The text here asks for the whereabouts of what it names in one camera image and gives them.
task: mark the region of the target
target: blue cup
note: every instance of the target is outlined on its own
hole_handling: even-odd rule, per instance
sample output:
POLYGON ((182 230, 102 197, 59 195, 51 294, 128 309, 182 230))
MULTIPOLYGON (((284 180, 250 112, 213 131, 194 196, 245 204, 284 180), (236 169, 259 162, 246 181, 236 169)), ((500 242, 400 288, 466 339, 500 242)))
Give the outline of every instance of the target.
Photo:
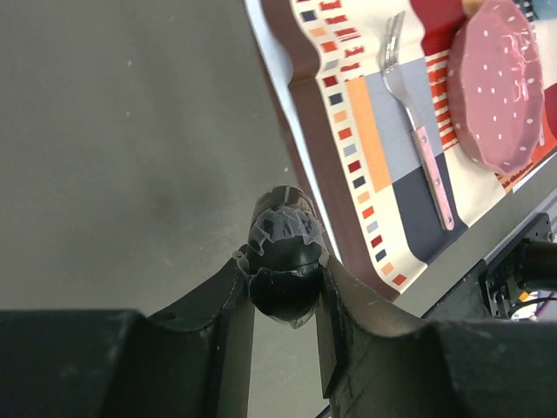
POLYGON ((557 0, 530 0, 534 13, 539 19, 555 19, 557 17, 557 0))

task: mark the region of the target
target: plate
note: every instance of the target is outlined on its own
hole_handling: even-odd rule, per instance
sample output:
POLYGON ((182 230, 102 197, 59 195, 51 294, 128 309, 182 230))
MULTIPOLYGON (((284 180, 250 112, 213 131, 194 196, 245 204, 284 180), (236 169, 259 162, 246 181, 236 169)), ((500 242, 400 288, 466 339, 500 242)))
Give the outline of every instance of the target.
POLYGON ((502 175, 524 168, 540 138, 540 56, 512 0, 486 0, 449 52, 447 101, 466 155, 502 175))

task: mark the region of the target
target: black mechanical device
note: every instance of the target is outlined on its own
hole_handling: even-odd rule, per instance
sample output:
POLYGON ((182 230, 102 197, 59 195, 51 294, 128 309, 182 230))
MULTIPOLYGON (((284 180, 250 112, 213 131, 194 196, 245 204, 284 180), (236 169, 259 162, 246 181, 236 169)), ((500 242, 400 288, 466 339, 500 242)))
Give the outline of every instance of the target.
POLYGON ((549 233, 541 214, 421 319, 352 277, 312 202, 277 187, 247 245, 150 318, 0 312, 0 416, 246 417, 254 306, 292 327, 317 315, 321 416, 555 416, 557 325, 504 320, 519 292, 557 287, 549 233))

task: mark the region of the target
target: fork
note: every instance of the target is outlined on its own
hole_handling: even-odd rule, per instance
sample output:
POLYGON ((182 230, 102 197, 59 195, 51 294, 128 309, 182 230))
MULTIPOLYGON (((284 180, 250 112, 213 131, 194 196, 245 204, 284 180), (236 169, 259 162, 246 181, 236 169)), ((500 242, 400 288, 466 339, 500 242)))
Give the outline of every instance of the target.
POLYGON ((454 218, 446 196, 445 186, 440 175, 432 146, 427 136, 426 127, 418 118, 418 113, 413 105, 399 68, 399 45, 402 24, 405 12, 401 11, 395 17, 389 17, 386 23, 386 39, 379 55, 381 75, 383 82, 389 92, 404 106, 410 126, 412 127, 412 138, 419 156, 419 160, 426 175, 429 192, 432 194, 437 215, 443 229, 452 231, 454 229, 454 218))

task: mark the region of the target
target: patterned cloth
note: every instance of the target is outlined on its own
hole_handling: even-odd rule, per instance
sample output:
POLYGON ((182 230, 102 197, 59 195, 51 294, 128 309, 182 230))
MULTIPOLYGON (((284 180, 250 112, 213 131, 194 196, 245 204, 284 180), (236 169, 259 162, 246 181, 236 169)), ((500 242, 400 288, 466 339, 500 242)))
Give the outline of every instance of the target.
MULTIPOLYGON (((323 195, 322 212, 330 218, 329 233, 345 266, 391 300, 555 151, 551 129, 557 132, 557 120, 547 117, 545 145, 512 178, 484 170, 461 150, 445 83, 448 48, 465 20, 458 0, 262 0, 262 5, 292 60, 290 93, 323 195), (440 226, 406 114, 379 74, 386 20, 402 10, 401 70, 446 184, 456 221, 452 232, 440 226)), ((555 71, 557 66, 544 71, 546 87, 554 85, 555 71)), ((548 89, 547 102, 553 101, 557 90, 548 89)))

